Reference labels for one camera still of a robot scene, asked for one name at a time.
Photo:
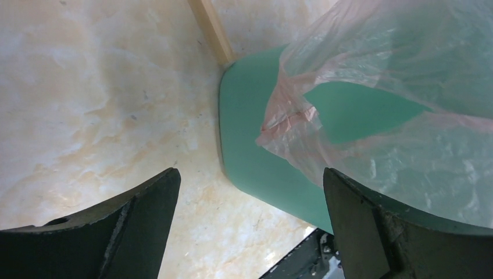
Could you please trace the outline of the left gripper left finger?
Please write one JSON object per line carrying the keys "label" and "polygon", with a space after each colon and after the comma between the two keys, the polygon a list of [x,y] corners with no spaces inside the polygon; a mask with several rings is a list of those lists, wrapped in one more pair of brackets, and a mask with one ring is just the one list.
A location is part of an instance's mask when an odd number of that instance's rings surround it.
{"label": "left gripper left finger", "polygon": [[169,168],[43,226],[1,231],[2,278],[156,278],[181,176]]}

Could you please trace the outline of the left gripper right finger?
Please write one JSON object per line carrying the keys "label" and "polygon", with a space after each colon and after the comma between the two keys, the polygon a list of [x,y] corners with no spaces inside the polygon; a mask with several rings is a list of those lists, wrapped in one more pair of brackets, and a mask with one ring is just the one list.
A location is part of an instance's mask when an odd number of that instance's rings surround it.
{"label": "left gripper right finger", "polygon": [[491,278],[492,230],[413,208],[325,169],[346,278]]}

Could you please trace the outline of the pink plastic trash bag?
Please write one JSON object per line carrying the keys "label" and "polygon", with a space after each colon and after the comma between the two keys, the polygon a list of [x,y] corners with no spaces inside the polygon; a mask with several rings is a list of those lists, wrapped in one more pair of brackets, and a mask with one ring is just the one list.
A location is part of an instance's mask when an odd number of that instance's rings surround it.
{"label": "pink plastic trash bag", "polygon": [[256,142],[492,227],[492,2],[338,1],[283,50]]}

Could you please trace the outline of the green plastic trash bin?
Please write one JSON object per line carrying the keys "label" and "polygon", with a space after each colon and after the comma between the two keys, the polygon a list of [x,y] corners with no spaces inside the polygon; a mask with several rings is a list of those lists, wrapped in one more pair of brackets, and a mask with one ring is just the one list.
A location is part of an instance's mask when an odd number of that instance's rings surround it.
{"label": "green plastic trash bin", "polygon": [[[323,190],[299,170],[256,144],[277,82],[282,47],[237,60],[223,75],[219,133],[227,177],[241,191],[332,232]],[[376,88],[331,82],[306,94],[334,144],[401,126],[426,107]]]}

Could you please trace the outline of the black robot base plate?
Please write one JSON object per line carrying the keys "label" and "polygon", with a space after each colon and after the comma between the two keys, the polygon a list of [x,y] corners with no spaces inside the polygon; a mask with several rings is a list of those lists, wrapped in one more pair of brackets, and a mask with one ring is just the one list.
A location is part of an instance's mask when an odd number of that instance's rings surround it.
{"label": "black robot base plate", "polygon": [[315,229],[260,278],[344,279],[334,236]]}

